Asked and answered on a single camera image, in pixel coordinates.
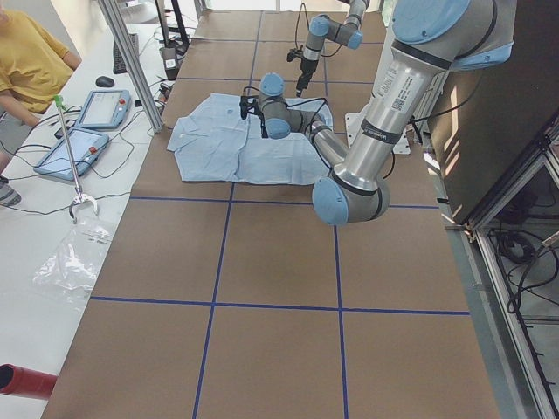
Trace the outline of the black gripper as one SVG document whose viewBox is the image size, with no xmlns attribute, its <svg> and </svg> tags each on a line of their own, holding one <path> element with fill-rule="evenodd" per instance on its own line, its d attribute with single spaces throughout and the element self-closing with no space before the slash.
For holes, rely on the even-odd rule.
<svg viewBox="0 0 559 419">
<path fill-rule="evenodd" d="M 315 71 L 317 68 L 317 61 L 310 60 L 307 58 L 302 58 L 300 62 L 300 70 L 301 75 L 296 84 L 296 96 L 300 97 L 303 91 L 306 89 L 306 86 L 311 81 Z"/>
</svg>

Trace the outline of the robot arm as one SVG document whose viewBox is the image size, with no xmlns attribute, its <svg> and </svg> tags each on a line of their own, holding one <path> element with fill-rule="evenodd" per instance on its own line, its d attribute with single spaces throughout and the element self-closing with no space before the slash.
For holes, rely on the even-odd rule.
<svg viewBox="0 0 559 419">
<path fill-rule="evenodd" d="M 296 96 L 300 97 L 308 88 L 316 72 L 325 41 L 332 41 L 349 49 L 357 49 L 362 42 L 362 19 L 369 8 L 369 1 L 344 1 L 349 5 L 348 14 L 343 23 L 336 22 L 326 14 L 313 17 L 308 24 L 307 40 L 303 45 L 296 45 L 287 54 L 286 60 L 300 60 L 301 75 L 295 88 Z"/>
<path fill-rule="evenodd" d="M 284 80 L 270 72 L 259 94 L 241 99 L 241 115 L 257 115 L 265 137 L 304 134 L 327 163 L 313 188 L 317 216 L 330 225 L 366 222 L 388 208 L 381 171 L 433 78 L 508 60 L 514 44 L 515 1 L 399 1 L 385 42 L 392 60 L 371 94 L 353 142 L 346 145 L 317 112 L 290 107 Z"/>
</svg>

